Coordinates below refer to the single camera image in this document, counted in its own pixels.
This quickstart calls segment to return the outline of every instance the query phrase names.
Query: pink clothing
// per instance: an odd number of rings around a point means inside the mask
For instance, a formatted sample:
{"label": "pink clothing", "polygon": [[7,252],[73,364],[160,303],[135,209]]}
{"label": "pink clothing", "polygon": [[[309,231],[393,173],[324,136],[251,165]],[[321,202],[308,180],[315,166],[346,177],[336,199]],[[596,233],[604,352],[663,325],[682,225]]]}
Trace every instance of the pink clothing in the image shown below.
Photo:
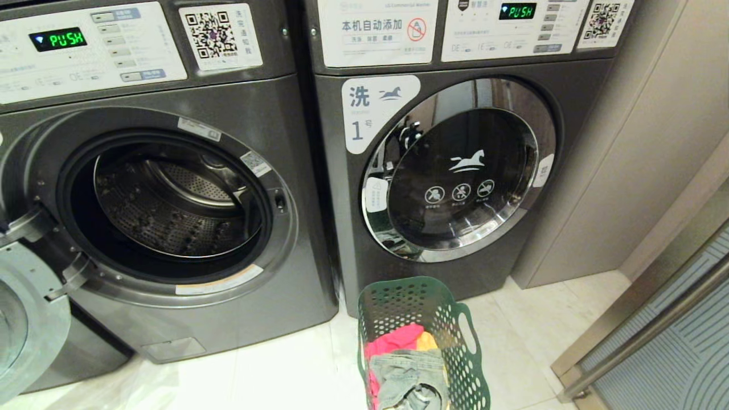
{"label": "pink clothing", "polygon": [[364,358],[369,360],[372,356],[385,355],[395,350],[416,350],[418,338],[424,331],[425,329],[417,323],[410,323],[393,330],[368,343],[364,348]]}
{"label": "pink clothing", "polygon": [[372,393],[372,407],[377,410],[380,401],[377,399],[377,395],[380,394],[380,383],[375,377],[375,373],[370,370],[370,392]]}

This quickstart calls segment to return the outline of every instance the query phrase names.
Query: clothes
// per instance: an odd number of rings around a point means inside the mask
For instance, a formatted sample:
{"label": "clothes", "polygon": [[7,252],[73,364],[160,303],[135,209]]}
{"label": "clothes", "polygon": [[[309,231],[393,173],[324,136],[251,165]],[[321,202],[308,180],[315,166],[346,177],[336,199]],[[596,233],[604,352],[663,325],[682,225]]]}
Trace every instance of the clothes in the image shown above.
{"label": "clothes", "polygon": [[443,368],[443,354],[438,349],[425,352],[397,350],[373,357],[370,369],[380,385],[377,410],[391,407],[396,410],[445,410],[448,386],[443,378]]}
{"label": "clothes", "polygon": [[399,349],[415,350],[418,348],[417,340],[424,331],[423,326],[416,323],[393,330],[368,343],[364,348],[364,358],[369,360],[372,356],[384,355]]}
{"label": "clothes", "polygon": [[430,386],[418,384],[394,407],[385,410],[440,410],[440,396]]}
{"label": "clothes", "polygon": [[418,337],[416,344],[417,344],[417,350],[420,350],[420,351],[438,348],[438,345],[435,344],[435,338],[433,337],[432,334],[430,334],[428,332],[423,332],[423,334],[421,334],[420,337]]}

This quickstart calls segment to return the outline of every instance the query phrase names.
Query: horse logo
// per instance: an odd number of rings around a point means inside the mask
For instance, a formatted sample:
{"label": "horse logo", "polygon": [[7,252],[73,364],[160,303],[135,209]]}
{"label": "horse logo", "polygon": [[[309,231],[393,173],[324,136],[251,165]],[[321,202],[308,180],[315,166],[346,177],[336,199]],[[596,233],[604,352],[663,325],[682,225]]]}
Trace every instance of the horse logo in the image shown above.
{"label": "horse logo", "polygon": [[395,87],[392,91],[380,91],[382,96],[380,96],[380,100],[382,101],[390,101],[390,100],[397,100],[399,98],[402,98],[400,95],[400,87]]}
{"label": "horse logo", "polygon": [[451,161],[458,161],[458,163],[452,167],[450,167],[448,170],[453,171],[453,173],[458,172],[464,172],[464,171],[478,171],[478,168],[476,167],[483,167],[486,166],[485,164],[481,163],[481,158],[483,158],[486,154],[483,153],[483,150],[476,151],[475,154],[471,158],[461,158],[461,157],[453,157],[451,158]]}

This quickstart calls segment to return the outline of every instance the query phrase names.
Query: laundry basket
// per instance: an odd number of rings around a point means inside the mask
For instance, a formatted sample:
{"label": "laundry basket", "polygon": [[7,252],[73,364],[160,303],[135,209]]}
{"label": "laundry basket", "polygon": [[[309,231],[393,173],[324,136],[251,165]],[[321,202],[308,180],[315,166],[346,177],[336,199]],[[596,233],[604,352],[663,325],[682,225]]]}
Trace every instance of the laundry basket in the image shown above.
{"label": "laundry basket", "polygon": [[[473,335],[474,352],[469,350],[461,332],[461,314],[469,327],[464,331]],[[481,372],[481,348],[471,312],[465,304],[454,301],[443,283],[427,276],[376,282],[359,294],[358,364],[367,387],[368,408],[373,407],[373,398],[364,346],[410,323],[422,325],[443,352],[450,410],[488,410],[491,397]]]}

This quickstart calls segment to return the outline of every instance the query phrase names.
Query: qr code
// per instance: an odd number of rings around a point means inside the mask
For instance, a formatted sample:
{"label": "qr code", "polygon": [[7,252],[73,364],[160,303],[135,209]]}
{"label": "qr code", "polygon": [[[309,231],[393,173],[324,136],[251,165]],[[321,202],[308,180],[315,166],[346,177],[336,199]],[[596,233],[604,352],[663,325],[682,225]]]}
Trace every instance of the qr code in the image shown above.
{"label": "qr code", "polygon": [[585,30],[585,39],[605,39],[620,11],[620,3],[597,3],[593,7]]}
{"label": "qr code", "polygon": [[200,58],[238,55],[227,12],[190,13],[185,15],[185,21]]}

